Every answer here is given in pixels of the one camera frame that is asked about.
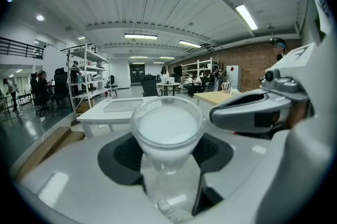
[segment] milk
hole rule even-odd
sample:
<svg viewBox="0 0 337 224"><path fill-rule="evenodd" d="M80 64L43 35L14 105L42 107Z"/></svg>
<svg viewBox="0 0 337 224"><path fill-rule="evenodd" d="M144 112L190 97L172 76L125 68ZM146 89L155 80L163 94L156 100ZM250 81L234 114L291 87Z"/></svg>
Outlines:
<svg viewBox="0 0 337 224"><path fill-rule="evenodd" d="M144 137L159 146L173 146L195 136L198 123L186 110L174 106L161 106L144 115L138 130ZM155 169L172 174L185 164L199 139L200 137L195 137L184 147L178 148L150 146L141 140L138 140L138 143Z"/></svg>
<svg viewBox="0 0 337 224"><path fill-rule="evenodd" d="M174 145L190 139L197 132L197 122L185 110L162 106L146 113L139 132L152 142Z"/></svg>

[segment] white table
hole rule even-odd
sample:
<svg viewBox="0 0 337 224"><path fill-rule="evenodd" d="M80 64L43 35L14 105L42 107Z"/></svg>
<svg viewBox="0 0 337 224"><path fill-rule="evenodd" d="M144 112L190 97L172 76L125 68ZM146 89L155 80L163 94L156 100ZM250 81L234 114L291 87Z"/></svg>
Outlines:
<svg viewBox="0 0 337 224"><path fill-rule="evenodd" d="M180 83L172 83L172 84L164 84L164 83L157 83L157 86L164 87L164 96L168 95L168 87L173 87L172 95L174 96L175 87L180 86Z"/></svg>
<svg viewBox="0 0 337 224"><path fill-rule="evenodd" d="M145 102L155 98L157 97L156 96L143 97L142 99L143 102ZM118 99L118 100L132 100L132 99L133 98ZM104 112L104 108L112 101L113 101L112 99L105 99L77 118L77 120L81 122L87 138L94 137L90 125L100 125L100 124L109 125L110 130L113 131L112 125L130 123L130 118L132 116L133 111L108 112L108 113Z"/></svg>

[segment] door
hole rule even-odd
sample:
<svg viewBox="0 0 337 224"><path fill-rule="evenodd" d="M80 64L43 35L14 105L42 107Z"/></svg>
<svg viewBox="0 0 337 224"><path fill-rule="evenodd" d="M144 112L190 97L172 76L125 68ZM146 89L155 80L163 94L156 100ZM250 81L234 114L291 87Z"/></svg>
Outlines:
<svg viewBox="0 0 337 224"><path fill-rule="evenodd" d="M145 76L144 64L131 64L130 65L131 83L140 83Z"/></svg>

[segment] box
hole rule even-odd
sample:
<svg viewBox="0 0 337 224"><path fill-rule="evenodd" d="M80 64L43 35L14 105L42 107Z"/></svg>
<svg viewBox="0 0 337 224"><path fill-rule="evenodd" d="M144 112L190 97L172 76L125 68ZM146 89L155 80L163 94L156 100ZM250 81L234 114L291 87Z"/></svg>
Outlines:
<svg viewBox="0 0 337 224"><path fill-rule="evenodd" d="M91 107L94 107L94 105L96 104L95 100L91 99L90 102L91 102ZM85 113L89 109L90 109L89 102L87 100L84 100L84 101L81 102L80 106L78 106L78 108L76 109L76 112L77 113Z"/></svg>

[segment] shelving unit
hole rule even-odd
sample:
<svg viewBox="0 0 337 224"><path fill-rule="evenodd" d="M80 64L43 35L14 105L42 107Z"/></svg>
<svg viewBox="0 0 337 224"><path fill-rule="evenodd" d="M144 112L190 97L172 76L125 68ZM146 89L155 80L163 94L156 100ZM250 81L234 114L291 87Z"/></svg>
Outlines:
<svg viewBox="0 0 337 224"><path fill-rule="evenodd" d="M76 49L76 50L72 50L74 48L68 48L67 49L67 58L68 58L68 85L69 85L69 94L71 97L71 101L72 101L72 107L73 107L73 111L76 117L78 117L79 115L81 115L82 113L78 113L76 112L77 108L80 106L81 102L84 100L88 101L88 105L89 108L92 108L91 106L91 98L103 94L105 93L105 91L110 91L110 96L112 96L112 87L110 87L110 89L106 89L104 88L106 79L100 79L100 80L88 80L88 76L87 76L87 72L97 72L97 73L101 73L104 71L108 71L109 72L109 77L110 77L110 62L109 59L106 59L94 52L92 52L91 50L88 49L87 44L85 46L81 46L84 47L83 49ZM75 56L75 57L79 57L84 59L84 66L75 66L75 67L70 67L70 65L73 65L74 62L71 60L71 56ZM96 65L88 65L88 61L91 61L92 63L96 63ZM99 67L100 63L109 63L109 69L106 70L103 67ZM81 75L84 75L84 81L82 82L78 82L78 83L71 83L70 80L70 71L72 70L76 70L79 71ZM96 86L96 90L93 91L89 91L88 85L89 84L97 84ZM73 96L72 93L72 87L74 86L79 86L79 85L85 85L86 88L86 92Z"/></svg>
<svg viewBox="0 0 337 224"><path fill-rule="evenodd" d="M210 64L209 68L200 68L201 64ZM186 67L186 66L191 66L191 65L196 65L196 69L185 69L183 70L184 73L188 73L188 72L197 72L197 75L200 76L200 72L201 71L210 71L210 73L212 72L212 67L214 65L219 65L219 60L212 60L212 57L208 60L203 60L203 61L199 61L197 60L197 62L195 63L189 63L189 64L185 64L185 65L181 65L182 67Z"/></svg>

